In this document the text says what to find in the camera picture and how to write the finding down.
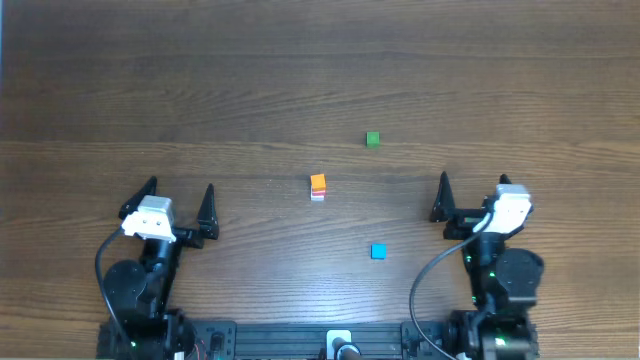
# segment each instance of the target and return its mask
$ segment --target orange block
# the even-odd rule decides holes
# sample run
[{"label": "orange block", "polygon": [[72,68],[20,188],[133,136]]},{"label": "orange block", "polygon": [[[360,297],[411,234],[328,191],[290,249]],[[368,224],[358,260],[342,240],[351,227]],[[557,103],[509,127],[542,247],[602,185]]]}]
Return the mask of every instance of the orange block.
[{"label": "orange block", "polygon": [[324,178],[324,174],[311,175],[311,191],[325,190],[327,190],[327,181]]}]

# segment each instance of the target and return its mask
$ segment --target green block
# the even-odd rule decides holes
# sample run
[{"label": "green block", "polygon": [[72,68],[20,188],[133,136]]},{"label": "green block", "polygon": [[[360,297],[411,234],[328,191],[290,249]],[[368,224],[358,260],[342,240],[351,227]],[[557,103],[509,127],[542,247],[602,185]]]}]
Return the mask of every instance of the green block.
[{"label": "green block", "polygon": [[377,131],[370,131],[367,133],[367,147],[375,148],[380,146],[380,133]]}]

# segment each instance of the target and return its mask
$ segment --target cable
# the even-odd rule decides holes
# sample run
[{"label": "cable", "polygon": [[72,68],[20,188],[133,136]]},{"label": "cable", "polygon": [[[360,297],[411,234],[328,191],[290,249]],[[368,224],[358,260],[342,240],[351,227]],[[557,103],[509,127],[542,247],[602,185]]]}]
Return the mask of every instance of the cable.
[{"label": "cable", "polygon": [[424,279],[424,277],[427,275],[427,273],[431,269],[433,269],[436,265],[438,265],[438,263],[442,261],[444,258],[446,258],[447,256],[471,244],[475,239],[477,239],[480,236],[480,233],[482,233],[487,229],[487,227],[489,227],[489,224],[491,224],[491,220],[493,220],[493,212],[489,212],[489,219],[482,226],[482,228],[480,228],[480,230],[473,233],[473,235],[469,236],[465,241],[448,248],[447,250],[441,252],[435,258],[431,259],[431,261],[429,261],[427,265],[425,265],[425,267],[422,268],[422,270],[420,270],[420,272],[418,273],[418,276],[416,276],[416,279],[413,281],[413,286],[411,286],[411,292],[409,293],[409,313],[411,314],[411,321],[413,321],[413,324],[418,330],[418,334],[420,334],[420,336],[424,340],[426,340],[429,343],[429,345],[431,345],[434,349],[438,350],[438,352],[446,356],[449,360],[457,360],[457,359],[447,354],[446,351],[442,350],[439,346],[437,346],[433,341],[431,341],[431,339],[427,337],[427,335],[425,335],[422,329],[420,329],[420,325],[418,324],[418,318],[416,317],[416,309],[415,309],[415,301],[414,301],[414,298],[416,296],[416,290],[418,290],[418,286],[422,282],[422,279]]},{"label": "cable", "polygon": [[102,253],[107,249],[107,247],[109,247],[109,244],[111,244],[111,242],[113,242],[113,240],[115,240],[122,233],[124,233],[124,229],[118,227],[118,229],[114,231],[113,234],[109,235],[109,237],[102,243],[102,245],[98,249],[98,252],[96,253],[96,278],[98,278],[98,286],[100,287],[102,298],[107,304],[107,309],[109,309],[109,313],[111,314],[111,318],[113,318],[113,322],[116,324],[116,330],[120,333],[120,336],[122,336],[122,341],[124,342],[127,349],[129,349],[131,358],[135,360],[136,355],[131,349],[131,346],[129,346],[129,344],[131,344],[131,340],[127,336],[127,333],[124,331],[124,328],[122,327],[120,320],[118,320],[116,313],[113,311],[113,306],[111,306],[111,302],[107,297],[107,290],[104,288],[104,279],[102,278]]}]

